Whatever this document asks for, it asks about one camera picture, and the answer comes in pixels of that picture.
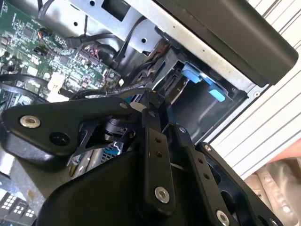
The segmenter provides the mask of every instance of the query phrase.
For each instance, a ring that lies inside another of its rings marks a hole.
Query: green circuit board
[[[53,73],[65,77],[63,87],[77,92],[82,89],[100,89],[104,85],[114,87],[120,75],[107,67],[100,59],[82,49],[73,57],[57,56],[40,41],[38,31],[44,28],[36,19],[4,1],[0,11],[0,74],[25,73],[50,80]],[[65,39],[52,32],[46,43],[57,53],[67,55]],[[47,98],[49,90],[32,83],[19,82],[18,86]]]

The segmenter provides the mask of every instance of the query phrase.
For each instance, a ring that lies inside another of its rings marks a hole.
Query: motherboard
[[[47,47],[40,40],[41,30],[49,33],[44,40]],[[118,83],[120,75],[91,53],[89,47],[74,51],[67,48],[63,37],[48,30],[9,1],[3,2],[0,10],[0,76],[20,73],[52,83],[56,83],[53,80],[59,80],[63,88],[74,93],[82,89],[101,89],[104,85],[112,88]],[[67,100],[34,82],[18,81],[14,85],[35,92],[50,102]],[[2,90],[0,103],[7,97],[8,92]],[[31,101],[28,97],[14,95],[12,105],[16,105],[16,102],[30,104]]]

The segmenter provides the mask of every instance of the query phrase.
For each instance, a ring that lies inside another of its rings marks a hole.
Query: microchip
[[[62,56],[60,59],[61,64],[67,65],[69,63],[69,58]]]
[[[3,44],[4,46],[7,46],[8,40],[6,38],[1,38],[1,44]]]
[[[33,35],[33,31],[31,29],[29,29],[28,27],[25,27],[23,30],[23,34],[27,37],[27,38],[32,38]]]

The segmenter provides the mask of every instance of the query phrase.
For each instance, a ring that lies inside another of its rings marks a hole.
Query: black panel
[[[298,53],[245,0],[154,0],[257,85],[275,85]]]

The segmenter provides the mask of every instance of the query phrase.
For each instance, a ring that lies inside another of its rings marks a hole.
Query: silver screw
[[[259,96],[260,96],[260,92],[259,91],[257,91],[257,92],[254,93],[254,97],[259,97]]]
[[[179,130],[180,130],[182,133],[186,133],[186,129],[185,129],[184,127],[182,127],[182,126],[179,128]]]
[[[164,204],[169,203],[170,197],[168,191],[163,187],[156,187],[155,189],[156,198]]]
[[[211,147],[209,147],[208,145],[205,145],[205,149],[210,152],[211,151]]]
[[[274,219],[270,218],[269,220],[271,221],[273,226],[279,226]]]
[[[127,105],[125,103],[120,103],[120,107],[127,109]]]
[[[156,117],[156,115],[155,115],[154,112],[149,112],[149,114],[150,114],[152,117]]]
[[[41,121],[32,115],[25,115],[20,119],[20,123],[22,126],[26,128],[35,129],[41,125]]]
[[[224,226],[229,226],[230,225],[229,218],[227,217],[227,215],[223,211],[218,210],[216,212],[216,216],[217,216],[218,220],[221,222],[222,225],[224,225]]]

